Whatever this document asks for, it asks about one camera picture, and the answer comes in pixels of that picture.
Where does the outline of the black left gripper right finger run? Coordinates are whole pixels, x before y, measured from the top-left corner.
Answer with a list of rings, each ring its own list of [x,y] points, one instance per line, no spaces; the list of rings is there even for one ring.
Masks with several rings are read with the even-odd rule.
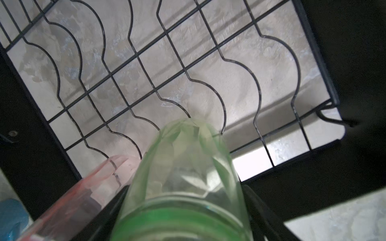
[[[298,241],[278,217],[250,188],[242,185],[244,200],[249,214],[249,221],[255,241]]]

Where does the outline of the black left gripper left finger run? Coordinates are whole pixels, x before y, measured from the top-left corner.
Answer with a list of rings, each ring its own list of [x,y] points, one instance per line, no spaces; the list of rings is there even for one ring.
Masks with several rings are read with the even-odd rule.
[[[108,241],[129,187],[129,185],[123,187],[106,207],[72,240]]]

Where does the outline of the green plastic cup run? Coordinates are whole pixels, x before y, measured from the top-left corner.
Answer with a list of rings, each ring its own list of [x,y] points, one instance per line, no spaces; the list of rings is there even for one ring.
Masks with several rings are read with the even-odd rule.
[[[129,186],[112,241],[251,241],[241,183],[222,135],[194,118],[162,128]]]

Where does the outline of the blue white ceramic mug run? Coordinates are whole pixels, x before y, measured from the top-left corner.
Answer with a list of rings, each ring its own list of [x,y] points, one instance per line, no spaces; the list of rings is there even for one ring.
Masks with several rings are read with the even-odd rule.
[[[29,215],[20,201],[1,201],[1,241],[16,241],[28,223]]]

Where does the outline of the black wire dish rack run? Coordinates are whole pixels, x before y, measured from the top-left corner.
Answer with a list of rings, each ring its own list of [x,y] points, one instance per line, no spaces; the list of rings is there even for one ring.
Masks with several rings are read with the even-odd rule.
[[[1,169],[33,219],[182,118],[285,220],[384,192],[385,1],[1,1]]]

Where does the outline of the pink translucent plastic cup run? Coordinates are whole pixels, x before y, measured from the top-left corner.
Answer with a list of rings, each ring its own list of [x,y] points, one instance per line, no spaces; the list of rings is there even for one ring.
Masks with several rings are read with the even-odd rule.
[[[69,241],[129,185],[141,160],[115,155],[67,191],[19,237],[20,241]]]

